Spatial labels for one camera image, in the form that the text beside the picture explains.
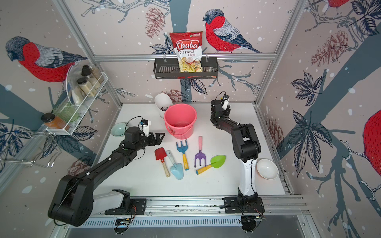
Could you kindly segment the red toy shovel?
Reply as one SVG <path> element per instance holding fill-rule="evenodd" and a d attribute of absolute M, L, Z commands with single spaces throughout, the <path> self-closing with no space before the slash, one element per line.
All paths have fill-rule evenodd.
<path fill-rule="evenodd" d="M 170 173 L 169 173 L 169 171 L 168 171 L 168 168 L 167 168 L 167 166 L 166 166 L 165 159 L 164 159 L 165 157 L 167 157 L 167 154 L 166 154 L 165 149 L 164 149 L 163 147 L 158 148 L 158 149 L 155 150 L 154 153 L 155 153 L 155 158 L 156 158 L 156 160 L 161 162 L 166 177 L 167 177 L 167 178 L 170 177 Z"/>

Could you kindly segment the blue toy rake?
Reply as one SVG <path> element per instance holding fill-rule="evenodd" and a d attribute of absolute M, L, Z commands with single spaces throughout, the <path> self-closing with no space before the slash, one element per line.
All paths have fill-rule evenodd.
<path fill-rule="evenodd" d="M 176 147 L 177 147 L 177 150 L 182 153 L 184 170 L 188 171 L 189 170 L 189 165 L 188 165 L 188 160 L 187 160 L 187 156 L 186 156 L 186 151 L 188 149 L 188 142 L 187 142 L 187 140 L 176 142 Z"/>

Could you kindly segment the light blue toy trowel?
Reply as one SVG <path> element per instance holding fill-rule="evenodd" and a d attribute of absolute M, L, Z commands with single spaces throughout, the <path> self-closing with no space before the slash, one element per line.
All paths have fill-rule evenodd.
<path fill-rule="evenodd" d="M 172 162 L 172 166 L 170 167 L 170 172 L 177 180 L 182 180 L 184 178 L 183 165 L 181 163 L 177 163 L 172 152 L 170 150 L 166 151 L 167 157 Z"/>

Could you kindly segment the purple toy fork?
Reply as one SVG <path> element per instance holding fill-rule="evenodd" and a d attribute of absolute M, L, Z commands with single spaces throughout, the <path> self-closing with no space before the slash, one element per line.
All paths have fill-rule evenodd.
<path fill-rule="evenodd" d="M 204 162 L 204 166 L 206 166 L 206 155 L 202 153 L 202 143 L 203 137 L 198 137 L 198 150 L 199 152 L 194 157 L 194 167 L 196 168 L 197 162 L 199 162 L 199 166 L 202 166 L 202 162 Z"/>

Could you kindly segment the green toy spade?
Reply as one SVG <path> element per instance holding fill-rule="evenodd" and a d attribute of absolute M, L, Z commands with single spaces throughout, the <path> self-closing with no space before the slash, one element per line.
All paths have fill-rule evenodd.
<path fill-rule="evenodd" d="M 208 169 L 210 168 L 220 168 L 224 163 L 225 163 L 225 160 L 226 160 L 226 156 L 225 155 L 217 155 L 217 156 L 214 156 L 212 159 L 211 159 L 211 163 L 210 165 L 207 165 L 201 169 L 198 169 L 196 171 L 196 174 L 197 175 L 200 175 L 201 173 L 207 171 Z"/>

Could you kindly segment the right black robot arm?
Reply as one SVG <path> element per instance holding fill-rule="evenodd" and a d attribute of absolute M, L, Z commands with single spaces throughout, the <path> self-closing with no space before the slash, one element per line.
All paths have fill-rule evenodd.
<path fill-rule="evenodd" d="M 258 201 L 255 186 L 256 159 L 262 151 L 257 133 L 252 124 L 240 124 L 229 118 L 230 106 L 226 99 L 211 101 L 210 120 L 217 129 L 231 135 L 235 156 L 241 162 L 242 174 L 238 188 L 238 207 L 244 210 Z"/>

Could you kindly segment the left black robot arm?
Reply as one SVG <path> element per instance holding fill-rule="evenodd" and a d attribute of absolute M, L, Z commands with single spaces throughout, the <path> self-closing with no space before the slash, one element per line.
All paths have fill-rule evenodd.
<path fill-rule="evenodd" d="M 58 184 L 48 210 L 48 217 L 79 227 L 91 216 L 94 207 L 93 191 L 117 170 L 127 166 L 138 151 L 147 146 L 158 146 L 165 133 L 148 136 L 139 127 L 125 131 L 125 139 L 101 163 L 76 176 L 66 175 Z"/>

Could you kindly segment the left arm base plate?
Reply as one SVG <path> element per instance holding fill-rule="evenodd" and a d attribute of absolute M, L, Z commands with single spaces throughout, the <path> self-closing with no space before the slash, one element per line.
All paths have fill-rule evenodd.
<path fill-rule="evenodd" d="M 143 215 L 145 213 L 147 199 L 129 199 L 123 201 L 121 206 L 105 211 L 105 215 Z"/>

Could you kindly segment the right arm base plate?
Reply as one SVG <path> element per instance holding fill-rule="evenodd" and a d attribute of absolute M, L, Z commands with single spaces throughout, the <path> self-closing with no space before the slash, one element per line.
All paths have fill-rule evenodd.
<path fill-rule="evenodd" d="M 258 197 L 257 200 L 244 203 L 239 201 L 237 197 L 224 197 L 224 204 L 221 208 L 224 209 L 226 214 L 263 214 L 265 213 L 265 207 L 261 197 Z"/>

